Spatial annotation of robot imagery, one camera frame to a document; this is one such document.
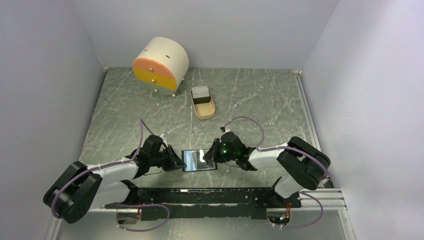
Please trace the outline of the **credit card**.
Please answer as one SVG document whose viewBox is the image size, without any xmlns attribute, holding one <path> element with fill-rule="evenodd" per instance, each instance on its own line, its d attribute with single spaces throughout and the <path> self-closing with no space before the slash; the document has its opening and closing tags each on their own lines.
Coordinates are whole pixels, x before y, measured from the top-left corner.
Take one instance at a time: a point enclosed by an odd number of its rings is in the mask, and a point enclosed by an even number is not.
<svg viewBox="0 0 424 240">
<path fill-rule="evenodd" d="M 214 163 L 204 159 L 205 151 L 200 149 L 197 154 L 197 168 L 198 169 L 211 169 L 214 168 Z"/>
</svg>

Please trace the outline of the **black leather card holder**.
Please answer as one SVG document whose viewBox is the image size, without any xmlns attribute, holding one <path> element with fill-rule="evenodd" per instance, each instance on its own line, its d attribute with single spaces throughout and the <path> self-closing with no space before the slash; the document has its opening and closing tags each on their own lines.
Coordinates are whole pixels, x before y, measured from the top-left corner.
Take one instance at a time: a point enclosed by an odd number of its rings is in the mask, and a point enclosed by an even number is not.
<svg viewBox="0 0 424 240">
<path fill-rule="evenodd" d="M 182 150 L 181 159 L 185 164 L 183 171 L 186 173 L 213 171 L 218 166 L 214 162 L 208 162 L 203 159 L 208 149 Z"/>
</svg>

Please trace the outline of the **beige oval plastic tray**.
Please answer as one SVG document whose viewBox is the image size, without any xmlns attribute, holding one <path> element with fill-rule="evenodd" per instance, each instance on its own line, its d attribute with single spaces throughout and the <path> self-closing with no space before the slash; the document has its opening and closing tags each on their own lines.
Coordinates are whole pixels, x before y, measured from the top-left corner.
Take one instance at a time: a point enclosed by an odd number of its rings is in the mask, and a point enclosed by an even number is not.
<svg viewBox="0 0 424 240">
<path fill-rule="evenodd" d="M 215 103 L 208 86 L 195 86 L 190 91 L 192 106 L 196 117 L 200 120 L 211 119 L 216 113 Z"/>
</svg>

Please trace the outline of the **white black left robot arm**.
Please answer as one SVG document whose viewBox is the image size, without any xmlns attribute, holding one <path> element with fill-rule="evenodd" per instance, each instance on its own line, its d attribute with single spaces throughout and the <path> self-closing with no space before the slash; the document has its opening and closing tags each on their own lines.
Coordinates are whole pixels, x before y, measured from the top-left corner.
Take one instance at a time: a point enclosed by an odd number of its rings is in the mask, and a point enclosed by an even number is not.
<svg viewBox="0 0 424 240">
<path fill-rule="evenodd" d="M 119 160 L 98 165 L 71 163 L 42 201 L 54 217 L 69 224 L 79 221 L 89 210 L 106 205 L 122 204 L 132 208 L 145 203 L 139 187 L 132 181 L 152 167 L 170 172 L 183 169 L 186 164 L 170 144 L 152 134 L 130 155 Z"/>
</svg>

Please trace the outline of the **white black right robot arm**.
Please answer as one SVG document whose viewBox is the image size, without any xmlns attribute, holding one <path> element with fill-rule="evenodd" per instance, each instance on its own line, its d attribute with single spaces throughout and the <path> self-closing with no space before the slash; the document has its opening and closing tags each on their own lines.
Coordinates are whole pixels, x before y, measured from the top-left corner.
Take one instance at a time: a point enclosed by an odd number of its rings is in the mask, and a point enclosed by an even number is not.
<svg viewBox="0 0 424 240">
<path fill-rule="evenodd" d="M 281 177 L 273 186 L 270 202 L 282 207 L 289 197 L 303 189 L 314 191 L 328 177 L 331 160 L 323 152 L 300 137 L 294 136 L 282 145 L 256 148 L 246 146 L 232 131 L 214 139 L 202 156 L 208 163 L 234 161 L 245 171 L 281 167 L 288 176 Z"/>
</svg>

